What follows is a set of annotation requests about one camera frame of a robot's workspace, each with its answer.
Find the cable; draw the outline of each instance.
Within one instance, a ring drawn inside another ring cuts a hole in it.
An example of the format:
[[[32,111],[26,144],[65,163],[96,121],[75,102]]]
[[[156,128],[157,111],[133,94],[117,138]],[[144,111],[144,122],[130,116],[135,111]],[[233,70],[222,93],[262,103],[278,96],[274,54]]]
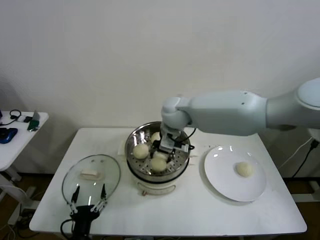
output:
[[[70,219],[67,219],[67,220],[64,220],[64,221],[61,223],[61,225],[60,225],[60,232],[61,232],[62,236],[64,236],[64,237],[65,237],[66,239],[68,239],[68,240],[70,240],[70,239],[72,239],[72,238],[68,237],[68,236],[65,234],[65,232],[64,232],[64,230],[63,230],[63,227],[64,227],[64,225],[65,225],[66,223],[68,223],[68,222],[70,222],[70,221],[72,221],[71,218],[70,218]]]
[[[36,196],[38,196],[38,195],[40,195],[40,194],[43,194],[43,193],[45,193],[45,192],[46,192],[45,190],[44,190],[44,191],[41,191],[41,192],[38,192],[37,194],[33,195],[33,196],[31,197],[31,199],[33,200],[33,199],[35,199]]]
[[[318,142],[317,140],[315,140],[315,139],[311,142],[310,149],[309,149],[309,151],[307,152],[307,154],[306,154],[306,156],[305,156],[302,164],[301,164],[300,167],[298,168],[298,170],[293,174],[293,176],[292,176],[293,178],[297,175],[297,173],[300,171],[300,169],[302,168],[302,166],[305,164],[305,162],[307,161],[308,156],[309,156],[309,154],[311,153],[311,151],[312,151],[313,149],[315,149],[318,145],[319,145],[319,142]]]
[[[301,146],[299,146],[299,147],[295,150],[295,152],[294,152],[287,160],[285,160],[284,163],[282,163],[282,164],[280,165],[279,170],[280,170],[284,165],[286,165],[287,162],[288,162],[290,159],[292,159],[293,156],[296,155],[296,153],[297,153],[304,145],[306,145],[311,139],[312,139],[312,137],[310,137],[304,144],[302,144]]]
[[[16,240],[16,233],[15,233],[15,231],[12,229],[12,227],[11,227],[9,224],[8,224],[8,227],[10,228],[11,232],[13,233],[13,240]]]
[[[19,238],[21,238],[21,239],[31,239],[31,238],[33,238],[33,237],[35,237],[35,236],[37,236],[37,235],[40,234],[40,232],[37,232],[37,233],[32,234],[32,235],[30,235],[30,236],[22,236],[22,235],[20,234],[20,232],[19,232],[19,228],[16,229],[16,233],[18,234]]]
[[[18,112],[18,113],[19,113],[19,116],[13,115],[12,112]],[[9,125],[9,124],[12,124],[13,122],[17,121],[18,118],[21,117],[21,115],[22,115],[22,114],[21,114],[21,111],[20,111],[20,110],[18,110],[18,109],[13,109],[13,110],[11,110],[11,111],[10,111],[10,118],[13,119],[13,120],[12,120],[11,122],[8,122],[8,123],[2,123],[2,122],[0,122],[0,126],[7,126],[7,125]]]
[[[21,219],[16,223],[15,226],[16,226],[16,233],[21,239],[30,239],[40,234],[40,232],[37,232],[28,236],[23,236],[20,233],[20,230],[29,229],[29,224],[34,214],[35,214],[34,210],[25,210],[22,212],[22,204],[20,205]]]
[[[11,185],[0,185],[0,188],[12,188],[12,189],[18,189],[18,190],[20,190],[27,198],[29,198],[28,197],[28,195],[26,194],[26,192],[25,191],[23,191],[20,187],[17,187],[17,186],[11,186]]]
[[[187,136],[185,139],[183,139],[183,140],[180,140],[179,141],[179,143],[183,143],[185,140],[188,140],[189,138],[191,138],[191,136],[193,135],[193,134],[195,134],[195,132],[196,132],[196,128],[193,130],[193,132],[189,135],[189,136]]]
[[[7,225],[8,225],[8,224],[3,225],[3,226],[0,228],[0,231],[1,231],[2,229],[4,229]]]
[[[171,135],[169,136],[169,138],[170,138],[172,141],[176,142],[176,143],[183,143],[185,140],[188,140],[193,134],[195,134],[196,130],[197,130],[197,129],[195,128],[195,129],[193,130],[193,132],[192,132],[189,136],[187,136],[185,139],[183,139],[183,140],[177,141],[177,140],[173,139]]]

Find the table leg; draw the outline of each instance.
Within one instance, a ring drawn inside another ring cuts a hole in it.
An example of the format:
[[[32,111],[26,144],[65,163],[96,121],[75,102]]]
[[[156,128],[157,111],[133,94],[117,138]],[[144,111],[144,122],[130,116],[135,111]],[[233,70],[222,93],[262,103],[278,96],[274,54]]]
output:
[[[7,180],[4,176],[0,174],[0,188],[3,190],[3,192],[9,194],[11,197],[13,197],[15,200],[19,202],[18,206],[15,208],[11,217],[8,220],[9,225],[16,224],[20,215],[20,209],[21,211],[23,211],[24,209],[36,210],[40,203],[40,201],[32,201],[30,198],[36,190],[35,186],[30,186],[24,194],[21,190],[15,188],[15,186],[9,180]]]
[[[7,174],[11,177],[11,180],[14,182],[19,182],[21,180],[21,176],[17,173],[17,171],[14,169],[14,167],[9,167],[7,170],[5,170]]]
[[[296,203],[318,203],[320,202],[320,187],[316,181],[310,181],[310,186],[314,190],[313,193],[292,194]]]
[[[15,188],[15,186],[8,181],[4,176],[0,174],[0,188],[17,200],[19,203],[27,203],[30,202],[31,199],[28,198],[22,191]]]

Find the white side table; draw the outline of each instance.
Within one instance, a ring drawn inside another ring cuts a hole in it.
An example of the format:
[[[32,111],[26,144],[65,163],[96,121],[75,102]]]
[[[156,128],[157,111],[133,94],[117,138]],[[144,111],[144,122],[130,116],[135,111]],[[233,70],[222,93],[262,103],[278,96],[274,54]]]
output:
[[[70,209],[61,193],[62,181],[72,165],[96,154],[114,157],[121,179],[108,205],[92,222],[90,233],[104,236],[249,236],[301,233],[307,225],[274,162],[257,134],[248,137],[197,131],[191,138],[194,157],[180,176],[176,189],[161,196],[142,196],[119,146],[132,128],[82,128],[74,137],[31,222],[36,232],[60,233]],[[237,145],[250,151],[267,175],[264,194],[253,202],[221,196],[203,175],[204,153],[217,145]],[[71,224],[65,224],[66,233]]]
[[[9,111],[1,111],[2,118],[0,119],[3,123],[9,123],[12,121],[10,119]],[[21,113],[25,116],[33,116],[33,112],[23,111]],[[49,115],[46,112],[39,112],[40,120],[39,127],[41,128],[43,124],[49,118]],[[26,147],[26,145],[30,142],[30,140],[37,134],[37,131],[29,132],[27,131],[28,123],[15,121],[10,125],[0,126],[1,128],[16,128],[18,129],[17,134],[12,138],[12,140],[6,144],[0,144],[0,172],[5,171],[7,174],[11,176],[12,181],[20,181],[21,176],[15,171],[13,167],[11,167],[12,163],[16,160],[17,156],[21,153],[21,151]],[[35,187],[29,187],[26,191],[26,195],[20,190],[14,188],[14,185],[11,181],[7,180],[4,176],[0,174],[0,188],[3,192],[0,195],[0,200],[4,197],[5,194],[9,194],[11,197],[16,199],[19,203],[23,203],[23,208],[25,209],[36,209],[39,201],[32,201],[30,196],[34,193]],[[19,217],[20,205],[16,207],[10,219],[8,220],[8,224],[14,225],[17,222]]]

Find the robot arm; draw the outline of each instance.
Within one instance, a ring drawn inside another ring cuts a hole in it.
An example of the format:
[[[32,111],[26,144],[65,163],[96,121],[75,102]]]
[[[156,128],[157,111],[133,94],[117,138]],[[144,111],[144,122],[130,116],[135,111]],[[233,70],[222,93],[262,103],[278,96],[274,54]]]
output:
[[[248,136],[261,129],[301,126],[320,129],[320,78],[285,95],[264,98],[248,91],[213,92],[198,97],[170,97],[162,107],[160,149],[185,127],[205,133]]]

